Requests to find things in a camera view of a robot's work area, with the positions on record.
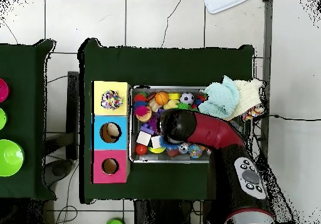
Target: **round hole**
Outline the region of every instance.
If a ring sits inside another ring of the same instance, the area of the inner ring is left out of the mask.
[[[116,159],[105,159],[102,163],[102,169],[104,173],[115,174],[118,171],[119,165]]]
[[[122,135],[122,131],[118,124],[107,122],[100,128],[100,138],[106,143],[115,143]]]

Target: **shape sorter box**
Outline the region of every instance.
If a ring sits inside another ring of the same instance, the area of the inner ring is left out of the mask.
[[[129,85],[126,82],[104,82],[104,81],[93,81],[92,84],[92,102],[93,102],[93,113],[95,115],[114,115],[114,116],[128,116],[128,95]],[[113,90],[118,92],[120,98],[122,98],[123,104],[115,109],[105,109],[101,105],[102,95],[107,90]]]
[[[114,159],[118,164],[118,170],[114,174],[103,172],[103,162],[106,159]],[[93,183],[126,183],[130,171],[130,161],[127,150],[95,150],[93,152]]]
[[[128,149],[128,118],[126,116],[100,116],[95,115],[93,118],[93,136],[91,149],[94,150],[111,150],[111,149]],[[118,140],[112,143],[105,142],[101,135],[107,130],[103,128],[103,125],[113,123],[120,128],[120,137]]]

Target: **pink bowl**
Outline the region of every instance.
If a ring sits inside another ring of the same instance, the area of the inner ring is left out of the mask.
[[[9,94],[9,87],[7,83],[0,78],[0,102],[4,101]]]

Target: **green table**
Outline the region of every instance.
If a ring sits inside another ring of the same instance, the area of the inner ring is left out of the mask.
[[[125,184],[90,183],[91,82],[120,81],[130,85],[207,86],[223,75],[233,80],[252,78],[252,46],[240,49],[104,48],[87,39],[79,49],[80,61],[80,198],[101,200],[207,198],[207,164],[132,163]]]
[[[45,65],[54,41],[41,40],[33,46],[0,45],[0,78],[9,88],[2,103],[8,122],[0,139],[17,142],[24,150],[21,169],[0,178],[0,198],[54,199],[44,186],[42,167],[45,160]]]

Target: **pink box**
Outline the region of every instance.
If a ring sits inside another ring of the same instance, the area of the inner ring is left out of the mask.
[[[103,161],[109,158],[118,162],[118,170],[114,174],[106,174],[102,169]],[[129,165],[127,150],[95,150],[93,152],[93,183],[126,183]]]

